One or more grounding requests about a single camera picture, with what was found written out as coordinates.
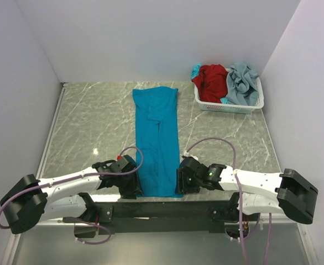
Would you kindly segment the blue t shirt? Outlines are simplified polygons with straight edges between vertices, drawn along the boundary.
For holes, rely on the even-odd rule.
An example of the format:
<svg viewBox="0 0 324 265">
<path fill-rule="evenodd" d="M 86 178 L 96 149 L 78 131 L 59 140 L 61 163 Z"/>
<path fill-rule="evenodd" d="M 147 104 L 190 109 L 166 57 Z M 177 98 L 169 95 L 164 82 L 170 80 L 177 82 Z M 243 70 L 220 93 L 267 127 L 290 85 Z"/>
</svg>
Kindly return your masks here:
<svg viewBox="0 0 324 265">
<path fill-rule="evenodd" d="M 138 175 L 146 197 L 181 197 L 176 193 L 180 150 L 177 127 L 178 89 L 135 89 L 135 143 Z"/>
</svg>

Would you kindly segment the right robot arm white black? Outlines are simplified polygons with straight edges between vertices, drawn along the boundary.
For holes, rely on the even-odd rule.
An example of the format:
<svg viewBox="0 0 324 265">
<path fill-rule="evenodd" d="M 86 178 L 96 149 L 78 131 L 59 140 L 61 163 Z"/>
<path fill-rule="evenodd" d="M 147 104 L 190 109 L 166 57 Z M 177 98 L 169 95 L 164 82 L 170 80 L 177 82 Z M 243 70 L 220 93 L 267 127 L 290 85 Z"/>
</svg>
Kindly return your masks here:
<svg viewBox="0 0 324 265">
<path fill-rule="evenodd" d="M 237 209 L 245 215 L 284 214 L 301 224 L 312 224 L 318 189 L 294 169 L 259 173 L 213 163 L 205 166 L 184 157 L 177 169 L 177 194 L 197 193 L 201 188 L 242 192 Z"/>
</svg>

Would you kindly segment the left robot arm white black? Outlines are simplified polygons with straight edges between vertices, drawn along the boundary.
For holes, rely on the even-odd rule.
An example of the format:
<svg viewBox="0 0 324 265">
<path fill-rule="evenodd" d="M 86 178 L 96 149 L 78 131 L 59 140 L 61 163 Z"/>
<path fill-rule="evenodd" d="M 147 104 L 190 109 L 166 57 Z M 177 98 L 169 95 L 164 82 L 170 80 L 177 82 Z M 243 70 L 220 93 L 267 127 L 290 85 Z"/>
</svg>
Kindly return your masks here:
<svg viewBox="0 0 324 265">
<path fill-rule="evenodd" d="M 116 186 L 121 195 L 135 198 L 140 191 L 137 170 L 141 166 L 124 155 L 60 177 L 36 179 L 26 175 L 0 201 L 0 213 L 8 223 L 0 222 L 0 228 L 22 234 L 50 219 L 100 221 L 101 210 L 90 192 Z"/>
</svg>

